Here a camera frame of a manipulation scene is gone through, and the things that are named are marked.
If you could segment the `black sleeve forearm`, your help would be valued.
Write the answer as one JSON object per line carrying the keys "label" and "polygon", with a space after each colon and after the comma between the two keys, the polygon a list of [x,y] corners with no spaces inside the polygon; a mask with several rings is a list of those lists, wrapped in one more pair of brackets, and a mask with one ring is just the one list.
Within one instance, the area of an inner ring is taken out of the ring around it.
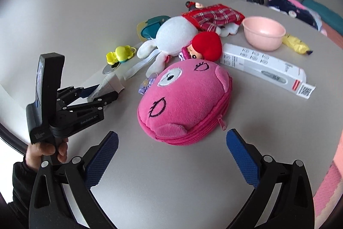
{"label": "black sleeve forearm", "polygon": [[13,201],[8,204],[19,228],[29,227],[31,193],[37,172],[27,166],[25,159],[13,165]]}

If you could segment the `person's left hand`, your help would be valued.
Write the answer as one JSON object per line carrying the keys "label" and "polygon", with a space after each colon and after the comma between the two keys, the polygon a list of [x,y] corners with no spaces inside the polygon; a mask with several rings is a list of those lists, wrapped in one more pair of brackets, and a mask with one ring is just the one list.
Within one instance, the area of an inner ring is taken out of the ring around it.
{"label": "person's left hand", "polygon": [[[57,160],[65,163],[68,157],[68,139],[62,140],[57,148]],[[24,162],[31,170],[38,171],[44,156],[52,156],[56,152],[56,148],[52,144],[39,142],[29,144],[26,150]]]}

